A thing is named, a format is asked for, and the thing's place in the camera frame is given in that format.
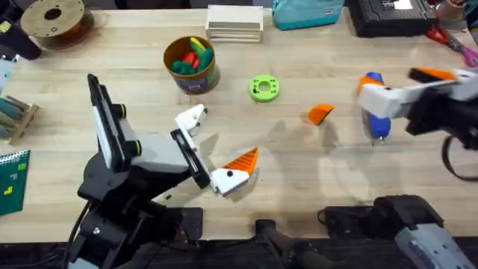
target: wooden stand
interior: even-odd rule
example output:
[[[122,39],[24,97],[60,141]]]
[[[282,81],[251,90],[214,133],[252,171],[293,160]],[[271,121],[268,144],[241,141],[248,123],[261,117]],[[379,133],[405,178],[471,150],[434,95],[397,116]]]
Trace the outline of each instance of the wooden stand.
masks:
[[[23,135],[25,129],[34,119],[34,116],[40,107],[35,104],[25,104],[12,96],[6,96],[4,100],[22,111],[20,120],[12,120],[14,121],[14,128],[11,128],[11,126],[8,127],[11,137],[4,137],[5,143],[13,144]]]

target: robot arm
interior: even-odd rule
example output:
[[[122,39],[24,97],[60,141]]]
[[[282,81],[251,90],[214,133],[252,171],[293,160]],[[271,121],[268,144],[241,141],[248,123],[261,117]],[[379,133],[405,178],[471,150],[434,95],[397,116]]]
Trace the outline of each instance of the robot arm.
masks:
[[[365,84],[358,98],[360,106],[378,117],[407,117],[411,107],[427,89],[449,89],[449,98],[466,102],[478,96],[478,69],[445,72],[434,69],[411,69],[409,77],[422,82],[411,87],[392,88]]]
[[[466,149],[478,149],[478,69],[411,69],[409,78],[423,84],[404,88],[363,84],[360,106],[378,117],[407,118],[411,135],[446,131],[450,136],[441,150],[445,167],[460,179],[478,180],[456,174],[448,158],[452,138]]]
[[[252,171],[228,168],[226,177],[221,177],[224,168],[208,172],[192,139],[205,119],[204,105],[179,114],[171,137],[145,134],[131,128],[126,106],[112,103],[97,77],[88,75],[88,82],[99,152],[88,161],[78,189],[88,204],[78,219],[78,234],[75,225],[74,241],[68,242],[70,266],[82,261],[101,269],[118,267],[145,243],[175,240],[179,227],[189,227],[189,239],[198,240],[201,208],[167,208],[152,199],[190,177],[200,188],[211,185],[225,196]]]

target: scissors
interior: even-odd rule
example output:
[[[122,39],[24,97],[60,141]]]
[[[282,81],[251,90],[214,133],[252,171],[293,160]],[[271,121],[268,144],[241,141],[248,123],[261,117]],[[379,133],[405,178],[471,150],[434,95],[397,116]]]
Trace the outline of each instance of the scissors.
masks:
[[[468,67],[478,67],[478,52],[463,45],[452,34],[440,26],[432,26],[432,28],[427,31],[426,36],[431,40],[447,46],[454,52],[461,54]]]

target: orange and white object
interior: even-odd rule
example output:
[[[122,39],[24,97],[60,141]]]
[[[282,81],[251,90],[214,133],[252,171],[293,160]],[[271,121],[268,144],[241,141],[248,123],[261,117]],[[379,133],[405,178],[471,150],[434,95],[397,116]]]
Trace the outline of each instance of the orange and white object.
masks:
[[[211,181],[218,191],[226,196],[249,180],[257,162],[257,147],[234,161],[211,172]]]
[[[205,120],[207,109],[200,104],[180,113],[176,117],[176,124],[184,136],[185,142],[196,154],[202,169],[208,174],[210,186],[214,192],[220,192],[223,196],[237,190],[249,180],[257,162],[258,150],[254,148],[248,153],[236,158],[234,161],[212,172],[208,171],[204,161],[198,153],[193,137],[199,132],[199,127]]]

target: wooden tabletop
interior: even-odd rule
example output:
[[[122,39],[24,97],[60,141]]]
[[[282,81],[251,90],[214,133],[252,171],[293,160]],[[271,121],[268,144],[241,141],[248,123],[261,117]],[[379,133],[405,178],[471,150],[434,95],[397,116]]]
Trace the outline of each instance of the wooden tabletop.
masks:
[[[348,12],[336,25],[295,31],[264,19],[263,44],[214,44],[221,79],[210,93],[183,94],[162,55],[185,35],[205,37],[205,10],[96,11],[99,27],[82,44],[20,61],[4,92],[41,110],[17,146],[31,149],[23,211],[0,217],[0,242],[65,241],[84,200],[76,195],[83,169],[97,151],[87,74],[124,103],[134,129],[165,135],[177,113],[202,103],[209,109],[195,138],[207,160],[222,166],[258,146],[256,176],[227,199],[193,180],[179,185],[169,206],[205,210],[203,238],[248,238],[258,218],[283,232],[325,237],[317,211],[327,205],[368,204],[378,196],[417,194],[446,220],[454,235],[478,235],[478,183],[449,174],[440,158],[444,133],[412,137],[406,120],[394,120],[386,146],[372,148],[353,92],[366,72],[385,83],[413,84],[410,67],[453,69],[460,56],[426,37],[357,38]],[[469,34],[456,34],[476,49]],[[259,74],[277,77],[280,96],[255,103],[247,93]],[[303,119],[312,106],[335,106],[327,121]],[[453,147],[464,173],[478,173],[476,157]]]

